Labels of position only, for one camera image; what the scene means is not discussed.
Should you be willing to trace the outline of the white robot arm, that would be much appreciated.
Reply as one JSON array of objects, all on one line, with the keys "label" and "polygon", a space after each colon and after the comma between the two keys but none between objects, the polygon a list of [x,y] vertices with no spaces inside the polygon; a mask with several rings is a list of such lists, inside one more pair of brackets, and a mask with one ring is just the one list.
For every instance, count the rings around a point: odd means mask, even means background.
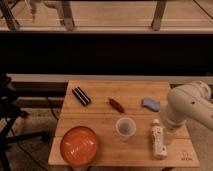
[{"label": "white robot arm", "polygon": [[213,131],[212,91],[202,81],[174,87],[167,94],[167,104],[160,110],[165,142],[170,144],[176,132],[191,118]]}]

